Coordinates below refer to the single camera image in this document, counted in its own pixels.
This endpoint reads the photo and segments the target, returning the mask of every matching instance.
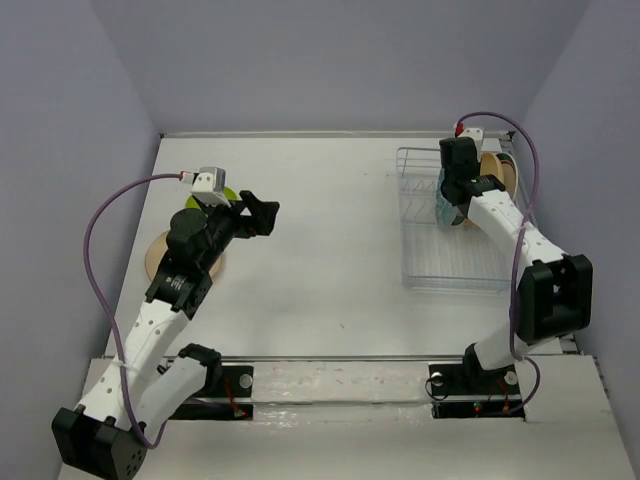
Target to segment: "wall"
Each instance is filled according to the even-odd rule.
[[[148,173],[157,148],[85,0],[3,2],[0,15],[0,476],[57,477],[50,430],[77,401],[107,323],[84,275],[96,207]],[[95,270],[117,299],[144,191],[97,227]]]
[[[539,223],[595,266],[592,324],[579,342],[600,360],[637,474],[639,24],[636,0],[594,0],[524,122],[541,155]]]
[[[94,0],[160,131],[522,117],[588,0]]]

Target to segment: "purple hose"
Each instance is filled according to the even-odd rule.
[[[118,358],[120,359],[123,365],[126,365],[126,359],[124,357],[124,345],[122,342],[122,336],[120,335],[120,330],[118,329],[118,324],[116,323],[116,317],[113,314],[111,307],[109,307],[109,304],[107,303],[107,299],[104,298],[104,295],[100,290],[100,287],[98,287],[96,279],[93,275],[93,269],[91,268],[91,261],[89,259],[89,244],[91,242],[91,233],[93,232],[93,227],[98,221],[98,218],[100,217],[100,215],[102,215],[102,212],[104,212],[107,209],[107,207],[111,205],[122,194],[128,192],[132,188],[137,187],[138,185],[149,183],[153,180],[160,180],[163,178],[176,178],[179,180],[181,178],[181,175],[177,173],[163,173],[160,175],[152,175],[151,177],[136,180],[135,182],[130,183],[125,187],[122,187],[116,193],[114,193],[109,198],[107,198],[107,200],[105,200],[105,202],[98,207],[98,210],[96,210],[96,213],[94,213],[93,217],[91,217],[91,220],[89,220],[89,225],[87,225],[87,230],[84,233],[84,242],[82,244],[82,257],[84,259],[84,269],[87,272],[87,278],[89,279],[89,284],[91,285],[93,292],[96,294],[96,297],[98,297],[98,301],[100,302],[100,305],[104,310],[104,313],[107,314],[107,319],[109,320],[109,323],[111,324],[111,330],[113,331],[113,339],[116,343],[116,351],[118,352]],[[124,408],[127,412],[127,417],[129,418],[129,422],[131,422],[131,428],[133,429],[134,434],[136,435],[140,443],[142,443],[146,448],[148,449],[156,448],[162,438],[162,433],[164,432],[165,424],[162,424],[162,426],[160,427],[160,431],[158,432],[156,441],[154,443],[149,442],[149,440],[147,440],[147,438],[144,436],[144,432],[142,431],[142,428],[140,428],[140,425],[138,425],[138,422],[135,417],[135,412],[133,411],[133,406],[131,405],[131,397],[129,396],[129,382],[127,380],[127,369],[124,366],[120,366],[120,382],[122,384],[122,398],[124,400]]]
[[[536,203],[536,197],[538,196],[538,183],[540,180],[540,171],[539,171],[540,162],[538,160],[538,150],[536,149],[536,146],[533,144],[533,140],[531,139],[527,131],[524,128],[522,128],[522,126],[518,122],[516,122],[512,118],[507,117],[506,115],[502,115],[500,113],[495,113],[495,112],[484,112],[484,111],[471,112],[460,117],[457,123],[462,123],[467,118],[480,117],[480,116],[499,118],[500,120],[504,120],[505,122],[513,126],[513,128],[515,128],[518,132],[520,132],[520,134],[527,141],[527,144],[529,145],[529,149],[531,150],[531,156],[533,158],[533,187],[531,188],[531,195],[529,197],[529,203],[527,204],[527,209],[524,212],[524,215],[522,217],[522,224],[520,225],[520,232],[518,233],[516,249],[513,255],[513,264],[511,266],[511,299],[510,299],[510,305],[509,305],[509,351],[511,352],[511,356],[515,360],[519,360],[519,361],[526,360],[533,366],[533,368],[536,371],[536,381],[533,386],[533,389],[531,390],[531,393],[526,399],[524,399],[524,401],[520,405],[513,407],[507,410],[506,412],[502,412],[503,415],[508,415],[508,414],[511,414],[512,412],[515,412],[523,408],[527,403],[529,403],[533,398],[533,396],[538,391],[538,388],[540,388],[540,380],[541,380],[540,367],[538,367],[536,362],[534,362],[531,358],[520,357],[517,354],[516,348],[515,348],[515,335],[516,335],[516,330],[518,329],[518,315],[516,311],[517,292],[518,292],[518,284],[517,284],[518,264],[520,263],[520,255],[522,254],[522,244],[524,242],[524,234],[525,234],[524,226],[526,225],[527,222],[531,220],[531,217],[533,215],[533,207]]]

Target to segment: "purple cable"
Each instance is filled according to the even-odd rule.
[[[527,204],[527,210],[524,212],[524,215],[522,217],[522,224],[520,225],[520,232],[518,233],[516,249],[513,255],[513,265],[511,266],[511,299],[510,299],[510,305],[509,305],[509,351],[511,352],[511,356],[515,360],[519,360],[519,361],[526,360],[533,366],[534,370],[536,371],[536,381],[535,381],[535,384],[533,385],[533,389],[531,390],[531,393],[527,398],[524,399],[524,401],[520,405],[510,408],[506,412],[501,412],[502,415],[509,415],[515,411],[520,410],[527,403],[531,401],[531,399],[534,397],[534,395],[538,391],[538,388],[540,388],[540,380],[542,376],[540,373],[540,367],[538,367],[538,364],[529,357],[520,357],[520,355],[517,354],[516,347],[515,347],[515,335],[516,335],[516,330],[518,329],[518,315],[516,311],[517,291],[518,291],[518,285],[517,285],[518,264],[520,263],[520,255],[522,254],[522,244],[524,242],[524,234],[525,234],[524,227],[526,223],[531,220],[531,217],[533,215],[533,207],[536,203],[536,197],[538,196],[538,182],[540,179],[540,172],[539,172],[540,162],[538,160],[538,150],[536,149],[536,146],[533,144],[533,140],[531,139],[527,131],[524,128],[522,128],[522,126],[518,122],[516,122],[510,117],[507,117],[506,115],[502,115],[500,113],[495,113],[495,112],[485,112],[485,111],[471,112],[460,117],[460,119],[457,121],[456,124],[462,123],[467,118],[480,117],[480,116],[499,118],[500,120],[504,120],[505,122],[510,124],[513,128],[515,128],[518,132],[520,132],[520,134],[524,137],[524,139],[527,142],[527,145],[529,145],[529,149],[531,150],[531,156],[533,158],[533,187],[531,188],[531,195],[529,197],[529,203]]]
[[[98,287],[98,283],[96,282],[96,279],[93,275],[93,269],[91,268],[91,261],[89,260],[89,244],[91,242],[91,233],[93,232],[93,227],[98,221],[98,218],[100,217],[100,215],[102,215],[102,213],[107,209],[109,205],[111,205],[117,198],[119,198],[122,194],[128,192],[132,188],[135,188],[138,185],[142,185],[144,183],[149,183],[153,180],[160,180],[163,178],[176,178],[179,180],[181,178],[181,175],[177,173],[163,173],[160,175],[152,175],[151,177],[142,178],[140,180],[136,180],[133,183],[130,183],[125,187],[122,187],[116,193],[114,193],[109,198],[107,198],[107,200],[105,200],[105,202],[98,207],[98,210],[96,210],[96,213],[93,214],[93,217],[91,217],[91,220],[89,220],[89,225],[87,225],[87,230],[84,233],[84,242],[82,244],[82,256],[84,259],[84,269],[87,272],[87,278],[89,279],[89,284],[91,285],[93,292],[96,294],[96,297],[98,297],[98,301],[100,302],[100,305],[104,310],[104,313],[107,314],[107,319],[109,320],[109,323],[111,324],[111,330],[113,331],[113,339],[116,343],[116,351],[118,352],[118,358],[122,362],[122,365],[120,366],[120,382],[122,384],[122,398],[124,400],[124,408],[127,412],[127,417],[129,418],[129,422],[131,422],[131,428],[133,429],[134,434],[136,435],[140,443],[142,443],[148,449],[154,449],[159,445],[160,440],[162,439],[162,434],[164,432],[165,424],[163,423],[162,426],[160,427],[160,431],[158,432],[158,436],[154,443],[151,443],[149,442],[149,440],[147,440],[147,438],[144,436],[144,432],[142,431],[142,428],[140,427],[140,425],[138,425],[138,422],[135,417],[135,413],[133,411],[133,406],[131,404],[131,397],[129,396],[129,382],[127,380],[127,369],[124,366],[126,365],[126,361],[124,358],[124,345],[122,342],[122,336],[120,335],[120,330],[118,329],[118,324],[116,323],[116,317],[113,314],[111,307],[109,307],[109,304],[107,303],[107,299],[104,298],[104,295],[102,294],[100,287]]]

